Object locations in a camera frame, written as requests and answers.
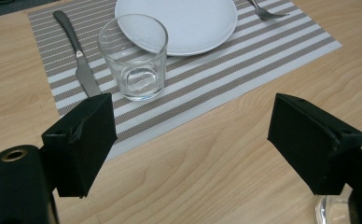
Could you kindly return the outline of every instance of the wood grain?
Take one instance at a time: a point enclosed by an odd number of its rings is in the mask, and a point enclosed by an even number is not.
[[[266,140],[272,103],[295,95],[362,131],[362,1],[293,3],[342,47],[106,162],[88,198],[54,192],[61,222],[313,224],[316,197]],[[59,118],[27,12],[0,17],[0,151],[41,147]]]

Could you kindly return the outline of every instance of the white plate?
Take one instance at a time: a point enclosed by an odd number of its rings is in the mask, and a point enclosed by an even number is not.
[[[166,27],[168,55],[204,53],[224,43],[237,23],[233,0],[118,0],[116,17],[151,16]]]

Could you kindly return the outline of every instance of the glass rim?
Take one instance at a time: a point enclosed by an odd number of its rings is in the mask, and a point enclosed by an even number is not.
[[[156,54],[155,57],[152,57],[152,58],[150,58],[149,60],[144,60],[144,61],[139,62],[139,63],[138,63],[138,62],[131,62],[131,63],[122,62],[122,61],[119,61],[119,60],[116,60],[116,59],[113,59],[113,58],[111,58],[111,57],[106,56],[106,54],[104,53],[104,50],[103,50],[103,48],[102,48],[102,46],[101,46],[101,44],[100,44],[100,39],[101,39],[101,37],[102,37],[103,34],[104,34],[104,30],[105,30],[112,22],[114,22],[114,21],[119,21],[119,20],[122,19],[122,18],[134,17],[134,16],[145,17],[145,18],[148,18],[148,19],[150,19],[150,20],[153,20],[153,21],[155,21],[155,22],[162,28],[162,30],[163,30],[163,32],[164,32],[164,38],[165,38],[163,47],[158,51],[158,53],[155,53],[155,54]],[[97,37],[97,46],[98,46],[99,50],[102,52],[102,55],[103,55],[107,60],[110,60],[110,61],[113,62],[113,63],[120,63],[120,64],[123,64],[123,65],[125,65],[125,66],[131,66],[131,65],[132,65],[132,66],[135,66],[135,65],[138,65],[138,64],[150,63],[150,62],[156,61],[163,53],[166,53],[166,55],[167,55],[166,50],[167,50],[168,42],[169,42],[169,35],[168,35],[167,29],[166,29],[166,27],[163,25],[163,23],[161,23],[160,21],[158,21],[157,19],[155,19],[155,18],[153,18],[153,17],[151,17],[151,16],[147,16],[147,15],[144,15],[144,14],[125,14],[125,15],[118,16],[118,17],[116,17],[116,18],[114,18],[114,19],[111,19],[111,20],[108,21],[108,22],[104,25],[104,27],[100,30],[100,33],[99,33],[99,35],[98,35],[98,37]]]

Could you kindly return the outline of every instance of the placemat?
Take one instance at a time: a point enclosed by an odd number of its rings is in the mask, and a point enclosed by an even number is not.
[[[113,94],[118,140],[110,160],[341,46],[292,2],[259,3],[289,16],[262,21],[247,0],[234,0],[238,24],[233,35],[207,53],[169,57],[165,90],[144,105],[120,95],[97,48],[97,35],[114,18],[115,0],[76,0],[32,12],[29,19],[61,117],[88,97],[75,76],[71,44],[53,11],[64,11],[73,23],[100,90]]]

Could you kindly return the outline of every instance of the knife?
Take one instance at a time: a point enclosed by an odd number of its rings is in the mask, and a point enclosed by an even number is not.
[[[89,97],[101,94],[99,87],[97,86],[96,80],[94,79],[93,73],[89,68],[88,61],[86,60],[81,46],[79,44],[76,32],[74,31],[73,25],[68,19],[64,12],[58,10],[53,12],[53,17],[62,26],[65,33],[70,39],[71,45],[73,46],[74,52],[77,58],[77,71],[76,75],[79,83],[82,85],[85,92]]]

